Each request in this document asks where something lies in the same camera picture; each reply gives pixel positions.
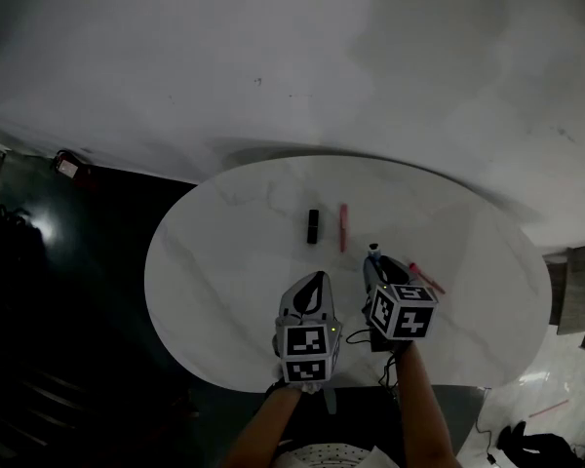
forearm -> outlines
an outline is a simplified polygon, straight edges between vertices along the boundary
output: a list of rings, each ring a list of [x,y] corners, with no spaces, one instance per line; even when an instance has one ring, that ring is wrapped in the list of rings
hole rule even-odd
[[[300,398],[300,390],[275,390],[241,432],[221,468],[268,468]]]
[[[458,466],[450,445],[449,429],[414,343],[401,356],[397,375],[408,466]]]

oval tabletop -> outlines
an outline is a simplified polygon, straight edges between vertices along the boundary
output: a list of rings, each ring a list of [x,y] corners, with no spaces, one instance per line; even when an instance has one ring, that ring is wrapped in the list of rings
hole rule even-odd
[[[346,253],[338,239],[343,203]],[[310,209],[320,211],[316,245],[306,243]],[[149,247],[149,314],[189,371],[225,388],[263,392],[279,363],[271,338],[280,299],[303,276],[330,275],[344,336],[367,327],[362,264],[375,242],[383,254],[416,262],[446,291],[432,330],[417,343],[432,383],[494,387],[531,363],[551,309],[548,271],[535,246],[465,187],[367,158],[265,161],[191,190]],[[344,339],[340,348],[331,386],[376,385],[389,354]]]

floor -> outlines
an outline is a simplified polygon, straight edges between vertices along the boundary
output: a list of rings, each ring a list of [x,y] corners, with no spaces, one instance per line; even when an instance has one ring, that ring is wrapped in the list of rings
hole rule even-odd
[[[41,230],[49,268],[65,292],[64,311],[56,315],[61,337],[68,337],[64,329],[73,318],[67,314],[76,310],[90,325],[97,348],[120,344],[143,367],[169,380],[188,378],[200,415],[167,436],[154,458],[165,466],[216,466],[262,396],[215,387],[182,369],[151,326],[142,287],[149,240],[165,212],[192,186],[106,169],[98,169],[96,178],[95,190],[78,187],[55,174],[47,160],[10,154],[0,175],[0,204],[27,209]],[[578,349],[580,340],[581,335],[556,336],[551,327],[524,376],[488,392],[480,425],[493,432],[494,440],[506,424],[569,399],[531,419],[526,430],[558,433],[585,445],[585,352]],[[488,466],[488,436],[472,428],[485,391],[441,386],[435,392],[464,468]],[[501,466],[512,466],[492,452]]]

table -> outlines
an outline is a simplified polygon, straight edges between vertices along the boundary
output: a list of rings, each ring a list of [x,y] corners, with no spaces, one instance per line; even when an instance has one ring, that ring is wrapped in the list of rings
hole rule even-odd
[[[338,246],[341,203],[349,209],[346,253]],[[317,245],[306,244],[309,209],[320,211]],[[418,343],[432,383],[495,387],[531,363],[551,309],[548,272],[534,245],[467,188],[368,158],[265,161],[187,193],[149,247],[152,323],[193,374],[263,392],[278,365],[271,338],[280,298],[301,277],[325,270],[343,334],[366,327],[362,263],[373,242],[415,261],[447,292],[431,334]],[[344,339],[340,346],[330,384],[376,385],[388,354]]]

white wall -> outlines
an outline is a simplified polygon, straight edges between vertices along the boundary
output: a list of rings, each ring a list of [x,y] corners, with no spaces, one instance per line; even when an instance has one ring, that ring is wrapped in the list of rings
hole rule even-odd
[[[585,243],[585,0],[0,0],[0,129],[203,180],[321,146]]]

